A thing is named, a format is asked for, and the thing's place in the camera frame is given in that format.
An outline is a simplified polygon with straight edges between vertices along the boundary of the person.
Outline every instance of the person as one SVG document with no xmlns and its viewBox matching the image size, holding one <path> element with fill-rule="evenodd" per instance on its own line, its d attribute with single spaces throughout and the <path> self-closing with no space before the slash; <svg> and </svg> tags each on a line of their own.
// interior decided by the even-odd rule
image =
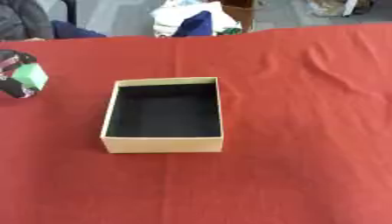
<svg viewBox="0 0 392 224">
<path fill-rule="evenodd" d="M 50 21 L 36 0 L 0 0 L 0 40 L 106 37 L 61 21 Z"/>
</svg>

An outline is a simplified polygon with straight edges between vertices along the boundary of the red fabric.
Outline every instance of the red fabric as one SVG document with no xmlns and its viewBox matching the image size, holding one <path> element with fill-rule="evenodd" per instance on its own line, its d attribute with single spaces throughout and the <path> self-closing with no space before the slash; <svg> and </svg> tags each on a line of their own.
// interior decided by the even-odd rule
<svg viewBox="0 0 392 224">
<path fill-rule="evenodd" d="M 0 222 L 392 223 L 392 25 L 2 43 L 49 73 L 0 94 Z M 117 80 L 219 76 L 224 152 L 110 155 Z"/>
</svg>

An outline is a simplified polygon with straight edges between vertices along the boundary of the green object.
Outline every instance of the green object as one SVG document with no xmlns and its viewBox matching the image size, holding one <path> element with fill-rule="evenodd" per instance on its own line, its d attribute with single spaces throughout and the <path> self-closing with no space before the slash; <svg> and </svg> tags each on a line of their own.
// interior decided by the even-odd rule
<svg viewBox="0 0 392 224">
<path fill-rule="evenodd" d="M 42 90 L 48 80 L 48 77 L 42 67 L 37 63 L 22 65 L 17 68 L 12 78 L 20 81 L 26 88 L 37 88 Z"/>
<path fill-rule="evenodd" d="M 235 34 L 241 34 L 242 29 L 240 28 L 227 28 L 226 30 L 222 32 L 218 32 L 218 35 L 235 35 Z"/>
</svg>

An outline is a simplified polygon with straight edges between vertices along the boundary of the beige box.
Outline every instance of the beige box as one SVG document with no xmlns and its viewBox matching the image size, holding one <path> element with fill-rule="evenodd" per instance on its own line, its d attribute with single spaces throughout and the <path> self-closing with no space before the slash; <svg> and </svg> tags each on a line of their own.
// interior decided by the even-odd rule
<svg viewBox="0 0 392 224">
<path fill-rule="evenodd" d="M 117 81 L 101 139 L 110 153 L 221 151 L 218 79 Z"/>
</svg>

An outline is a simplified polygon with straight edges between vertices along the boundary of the floor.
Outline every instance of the floor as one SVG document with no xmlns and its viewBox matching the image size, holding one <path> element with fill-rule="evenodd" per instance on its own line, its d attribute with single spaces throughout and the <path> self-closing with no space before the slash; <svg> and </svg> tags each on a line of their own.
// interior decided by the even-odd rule
<svg viewBox="0 0 392 224">
<path fill-rule="evenodd" d="M 392 1 L 379 0 L 367 14 L 351 17 L 315 17 L 305 0 L 264 0 L 255 14 L 255 29 L 311 25 L 350 25 L 392 21 Z"/>
<path fill-rule="evenodd" d="M 64 19 L 65 6 L 59 0 L 38 0 L 51 18 Z M 80 0 L 79 26 L 109 36 L 152 35 L 153 19 L 149 12 L 164 0 Z M 345 25 L 392 21 L 392 1 L 379 0 L 374 9 L 361 16 L 315 17 L 306 0 L 263 0 L 257 4 L 255 29 L 298 27 L 309 25 Z"/>
</svg>

